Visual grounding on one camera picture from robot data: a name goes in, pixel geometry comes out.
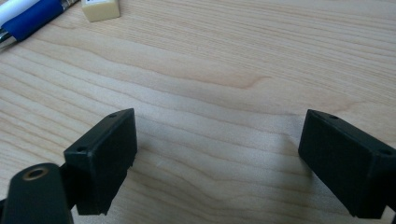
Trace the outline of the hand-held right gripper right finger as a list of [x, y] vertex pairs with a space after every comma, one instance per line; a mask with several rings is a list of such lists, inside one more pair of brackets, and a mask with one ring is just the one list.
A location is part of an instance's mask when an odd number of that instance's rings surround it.
[[396, 149], [334, 115], [306, 112], [298, 153], [347, 211], [396, 217]]

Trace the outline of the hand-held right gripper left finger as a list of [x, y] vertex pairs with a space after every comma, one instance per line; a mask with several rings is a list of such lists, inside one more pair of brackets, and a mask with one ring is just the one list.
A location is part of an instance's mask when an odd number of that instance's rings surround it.
[[69, 206], [83, 216], [106, 214], [136, 153], [134, 110], [104, 117], [64, 152]]

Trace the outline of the cream eraser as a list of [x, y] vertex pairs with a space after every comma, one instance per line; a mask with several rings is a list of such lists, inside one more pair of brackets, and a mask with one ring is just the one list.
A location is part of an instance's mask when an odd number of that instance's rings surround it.
[[105, 21], [120, 16], [119, 0], [81, 0], [81, 8], [89, 22]]

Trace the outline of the blue and white pen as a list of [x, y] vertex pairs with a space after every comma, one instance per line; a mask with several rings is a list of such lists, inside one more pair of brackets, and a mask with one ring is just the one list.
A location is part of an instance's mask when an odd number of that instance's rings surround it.
[[0, 49], [21, 42], [79, 0], [39, 0], [0, 27]]

